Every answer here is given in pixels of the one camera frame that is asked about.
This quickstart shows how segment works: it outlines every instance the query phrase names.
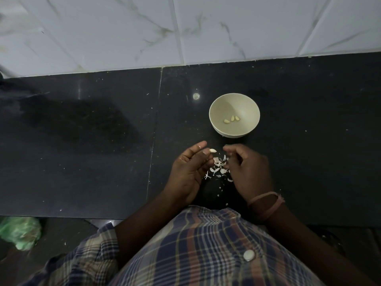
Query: wristband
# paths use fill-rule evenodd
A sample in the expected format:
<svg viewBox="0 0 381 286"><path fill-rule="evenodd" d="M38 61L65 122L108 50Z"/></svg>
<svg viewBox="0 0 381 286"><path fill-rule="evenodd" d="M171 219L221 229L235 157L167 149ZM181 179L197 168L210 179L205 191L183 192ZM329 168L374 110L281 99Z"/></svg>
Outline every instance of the wristband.
<svg viewBox="0 0 381 286"><path fill-rule="evenodd" d="M250 202L248 202L248 206L251 206L257 200L259 200L263 197L269 196L271 194L278 196L278 199L274 203L274 205L272 205L269 209L267 209L266 211L264 211L263 213L258 215L258 217L257 217L258 220L260 220L262 222L266 221L280 207L280 205L282 205L285 202L284 199L282 198L282 196L276 192L267 192L265 194L261 194L259 196L254 197Z"/></svg>

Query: shirt button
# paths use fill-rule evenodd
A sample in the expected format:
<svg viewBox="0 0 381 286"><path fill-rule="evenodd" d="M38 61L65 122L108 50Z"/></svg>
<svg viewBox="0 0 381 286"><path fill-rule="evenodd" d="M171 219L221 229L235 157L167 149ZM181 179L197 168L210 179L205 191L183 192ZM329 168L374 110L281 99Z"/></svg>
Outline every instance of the shirt button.
<svg viewBox="0 0 381 286"><path fill-rule="evenodd" d="M253 250L246 250L245 253L243 254L243 258L249 262L254 259L255 253Z"/></svg>

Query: plastic bag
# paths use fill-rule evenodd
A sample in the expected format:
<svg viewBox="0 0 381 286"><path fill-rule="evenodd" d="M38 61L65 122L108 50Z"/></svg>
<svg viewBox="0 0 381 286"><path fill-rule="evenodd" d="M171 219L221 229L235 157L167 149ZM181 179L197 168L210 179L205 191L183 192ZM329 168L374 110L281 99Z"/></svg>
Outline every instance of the plastic bag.
<svg viewBox="0 0 381 286"><path fill-rule="evenodd" d="M41 224L37 218L8 216L0 220L0 238L15 244L21 251L28 251L41 238Z"/></svg>

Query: ceramic bowl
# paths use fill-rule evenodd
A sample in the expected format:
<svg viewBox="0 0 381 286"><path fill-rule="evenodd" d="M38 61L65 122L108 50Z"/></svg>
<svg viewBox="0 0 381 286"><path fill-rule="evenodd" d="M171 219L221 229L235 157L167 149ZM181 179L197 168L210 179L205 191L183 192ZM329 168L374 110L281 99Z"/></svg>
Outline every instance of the ceramic bowl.
<svg viewBox="0 0 381 286"><path fill-rule="evenodd" d="M231 121L238 116L239 121ZM250 97L240 93L228 93L213 101L209 109L213 128L222 136L239 138L251 132L260 121L260 109Z"/></svg>

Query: forearm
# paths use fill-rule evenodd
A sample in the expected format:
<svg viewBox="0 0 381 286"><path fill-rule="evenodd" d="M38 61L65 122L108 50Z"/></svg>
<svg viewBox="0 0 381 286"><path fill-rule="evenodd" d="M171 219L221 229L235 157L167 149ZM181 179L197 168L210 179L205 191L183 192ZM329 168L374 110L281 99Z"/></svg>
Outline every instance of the forearm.
<svg viewBox="0 0 381 286"><path fill-rule="evenodd" d="M260 210L269 208L273 203L274 196L263 198ZM327 285L375 285L350 261L302 224L285 204L267 219L265 225L275 239Z"/></svg>
<svg viewBox="0 0 381 286"><path fill-rule="evenodd" d="M182 209L166 192L141 207L115 227L119 267L123 267L159 230Z"/></svg>

